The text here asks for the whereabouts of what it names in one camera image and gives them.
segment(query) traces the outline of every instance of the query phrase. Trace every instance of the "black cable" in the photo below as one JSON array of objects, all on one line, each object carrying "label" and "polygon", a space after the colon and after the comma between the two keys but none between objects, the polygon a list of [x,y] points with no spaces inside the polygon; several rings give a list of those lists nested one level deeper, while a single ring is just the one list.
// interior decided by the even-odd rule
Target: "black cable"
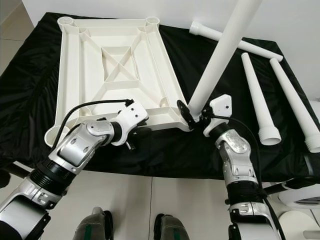
[{"label": "black cable", "polygon": [[[224,119],[224,120],[230,120],[233,121],[235,123],[240,124],[241,126],[243,126],[249,133],[250,137],[252,138],[255,150],[256,150],[256,178],[259,184],[260,189],[263,189],[262,187],[262,174],[261,174],[261,159],[260,159],[260,152],[259,152],[259,145],[258,145],[258,141],[255,138],[255,135],[253,134],[253,132],[250,130],[250,128],[244,124],[242,121],[235,119],[233,117],[227,117],[227,116],[217,116],[212,114],[212,118],[216,118],[216,119]],[[274,209],[272,208],[270,202],[268,201],[268,195],[267,194],[263,194],[263,200],[265,201],[265,204],[268,206],[269,210],[270,210],[270,214],[271,217],[273,219],[273,222],[275,224],[275,227],[277,228],[277,230],[279,231],[280,237],[282,240],[286,240],[285,234],[282,230],[282,227],[280,225],[279,219],[274,211]]]},{"label": "black cable", "polygon": [[64,126],[66,125],[69,117],[71,116],[72,113],[74,113],[74,111],[80,109],[80,108],[83,108],[85,106],[90,106],[90,105],[95,105],[95,104],[110,104],[110,103],[125,103],[126,105],[130,105],[131,103],[133,103],[133,100],[130,100],[130,99],[121,99],[121,100],[100,100],[100,101],[90,101],[90,102],[85,102],[85,103],[82,103],[82,104],[79,104],[77,106],[75,106],[74,108],[72,108],[64,117],[62,123],[61,123],[61,126],[59,128],[59,131],[55,137],[55,140],[54,140],[54,143],[52,145],[52,148],[51,148],[51,151],[53,151],[56,147],[57,147],[57,144],[58,144],[58,141],[61,137],[61,134],[62,134],[62,131],[64,129]]}]

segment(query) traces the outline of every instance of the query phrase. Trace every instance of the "white plastic part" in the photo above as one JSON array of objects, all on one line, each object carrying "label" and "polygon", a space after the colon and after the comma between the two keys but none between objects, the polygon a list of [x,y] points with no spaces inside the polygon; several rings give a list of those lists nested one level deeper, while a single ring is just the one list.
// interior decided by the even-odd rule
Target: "white plastic part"
[{"label": "white plastic part", "polygon": [[279,240],[269,224],[237,223],[242,240]]},{"label": "white plastic part", "polygon": [[[165,45],[160,20],[62,17],[59,83],[54,126],[73,107],[91,101],[133,99],[143,105],[152,130],[180,128],[177,100],[186,103]],[[123,103],[98,104],[74,112],[66,126],[117,116]]]},{"label": "white plastic part", "polygon": [[278,193],[277,198],[288,207],[320,209],[320,184],[282,191]]},{"label": "white plastic part", "polygon": [[[216,41],[219,41],[219,39],[222,36],[222,32],[219,32],[219,31],[214,30],[212,28],[203,26],[201,23],[196,22],[196,21],[192,22],[190,29],[189,29],[189,33],[194,34],[194,35],[200,35],[200,36],[206,37],[208,39],[213,39]],[[267,59],[276,58],[279,62],[281,62],[282,59],[284,59],[284,57],[280,54],[269,51],[267,49],[264,49],[262,47],[256,46],[254,44],[251,44],[251,43],[243,41],[243,40],[240,41],[238,48],[242,49],[244,51],[247,51],[249,53],[265,57]]]},{"label": "white plastic part", "polygon": [[60,30],[62,31],[65,25],[73,26],[74,19],[69,16],[62,16],[58,18],[57,23],[60,27]]},{"label": "white plastic part", "polygon": [[298,93],[276,58],[270,60],[276,77],[288,99],[305,136],[305,144],[311,153],[320,153],[320,131],[310,116]]},{"label": "white plastic part", "polygon": [[129,107],[121,110],[118,116],[110,119],[110,122],[118,122],[121,126],[121,138],[112,143],[114,146],[120,146],[127,141],[130,131],[137,126],[138,123],[147,119],[147,112],[139,102],[132,103]]},{"label": "white plastic part", "polygon": [[[54,142],[56,140],[56,136],[57,136],[57,133],[59,131],[59,128],[60,128],[59,125],[58,126],[53,126],[48,131],[46,131],[46,133],[44,135],[44,142],[50,148],[53,146],[53,144],[54,144]],[[58,144],[65,138],[65,136],[67,135],[67,133],[69,131],[70,131],[70,129],[68,127],[64,126]]]},{"label": "white plastic part", "polygon": [[248,81],[256,119],[259,124],[259,138],[263,145],[276,145],[281,142],[279,130],[275,127],[264,95],[261,91],[254,67],[247,52],[241,55]]},{"label": "white plastic part", "polygon": [[188,104],[196,122],[262,0],[238,0]]},{"label": "white plastic part", "polygon": [[287,240],[320,240],[320,227],[301,211],[287,211],[279,222]]},{"label": "white plastic part", "polygon": [[[224,94],[210,101],[212,112],[216,116],[231,117],[232,115],[232,99],[230,95]],[[222,123],[228,123],[226,119],[211,118],[210,124],[203,130],[205,137],[210,137],[210,132],[216,126]]]}]

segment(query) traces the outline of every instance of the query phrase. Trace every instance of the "silver robot arm segment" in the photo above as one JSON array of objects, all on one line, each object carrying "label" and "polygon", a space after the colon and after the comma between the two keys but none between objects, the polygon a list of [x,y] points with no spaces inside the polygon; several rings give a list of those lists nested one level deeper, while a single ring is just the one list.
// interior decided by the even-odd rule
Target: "silver robot arm segment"
[{"label": "silver robot arm segment", "polygon": [[223,160],[223,176],[230,203],[229,235],[239,240],[280,240],[250,160],[249,143],[234,129],[225,131],[215,146]]},{"label": "silver robot arm segment", "polygon": [[0,204],[0,236],[12,240],[35,240],[50,221],[53,209],[100,146],[120,146],[128,134],[148,118],[143,106],[133,102],[117,117],[87,120],[68,133],[48,159],[37,165]]},{"label": "silver robot arm segment", "polygon": [[281,240],[250,160],[250,144],[228,126],[232,115],[231,97],[221,95],[209,106],[202,111],[202,119],[207,122],[203,134],[215,140],[223,161],[232,222],[229,239]]}]

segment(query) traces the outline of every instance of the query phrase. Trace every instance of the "green stripe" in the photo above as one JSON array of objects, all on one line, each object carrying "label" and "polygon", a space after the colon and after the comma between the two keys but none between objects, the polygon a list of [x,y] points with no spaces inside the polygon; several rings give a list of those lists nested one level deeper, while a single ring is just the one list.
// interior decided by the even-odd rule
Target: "green stripe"
[{"label": "green stripe", "polygon": [[180,234],[178,233],[176,228],[173,229],[173,236],[174,240],[180,240]]},{"label": "green stripe", "polygon": [[90,240],[91,239],[91,232],[92,232],[91,224],[85,226],[85,232],[84,232],[83,240]]}]

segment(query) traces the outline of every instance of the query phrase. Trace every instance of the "white plastic table top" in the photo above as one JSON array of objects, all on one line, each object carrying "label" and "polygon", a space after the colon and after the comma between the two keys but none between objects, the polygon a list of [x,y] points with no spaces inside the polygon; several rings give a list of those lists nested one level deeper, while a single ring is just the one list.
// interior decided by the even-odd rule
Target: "white plastic table top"
[{"label": "white plastic table top", "polygon": [[[148,112],[153,131],[189,131],[177,100],[186,103],[165,45],[160,20],[58,19],[62,31],[58,95],[54,126],[44,140],[52,146],[70,109],[91,101],[133,99]],[[123,103],[83,107],[69,118],[63,134],[87,119],[116,116]]]}]

